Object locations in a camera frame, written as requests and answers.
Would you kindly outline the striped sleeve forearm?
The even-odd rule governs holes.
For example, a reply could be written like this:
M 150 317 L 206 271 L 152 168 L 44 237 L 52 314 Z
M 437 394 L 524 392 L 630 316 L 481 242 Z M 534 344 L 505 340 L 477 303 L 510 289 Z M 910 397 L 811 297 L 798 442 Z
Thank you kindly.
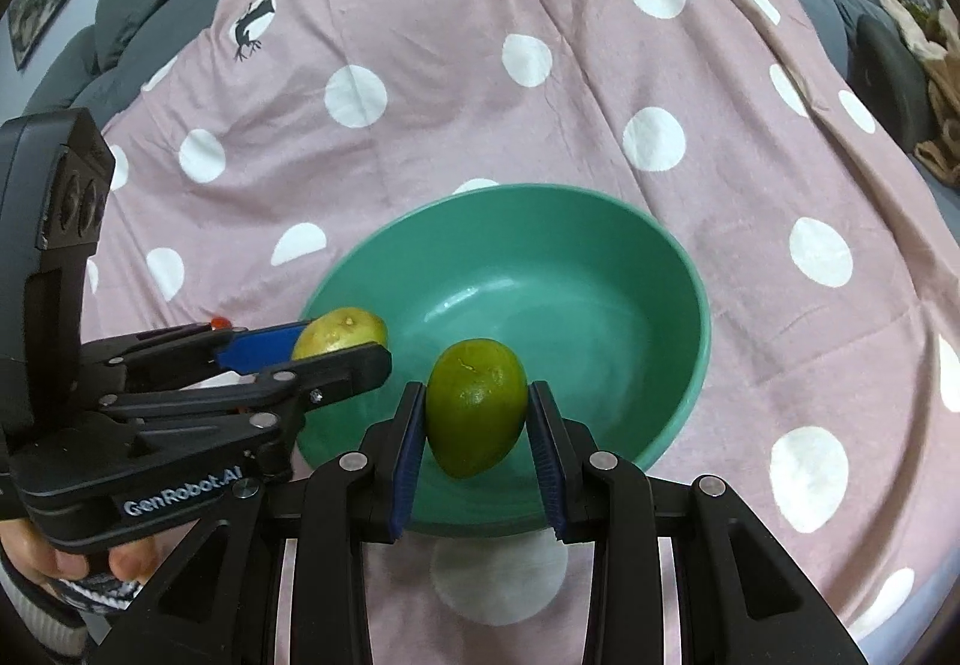
M 2 553 L 2 587 L 26 629 L 59 662 L 80 662 L 98 647 L 143 589 L 111 573 L 49 579 L 43 589 L 23 576 L 7 553 Z

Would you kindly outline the person's left hand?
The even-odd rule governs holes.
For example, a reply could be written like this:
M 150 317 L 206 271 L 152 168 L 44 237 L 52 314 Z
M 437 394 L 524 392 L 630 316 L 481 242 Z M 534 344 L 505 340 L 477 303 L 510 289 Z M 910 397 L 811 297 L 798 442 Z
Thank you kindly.
M 53 579 L 80 580 L 91 573 L 89 559 L 60 551 L 28 519 L 3 520 L 2 548 L 14 569 L 37 585 Z M 109 572 L 122 582 L 145 582 L 160 566 L 161 550 L 153 537 L 109 551 Z

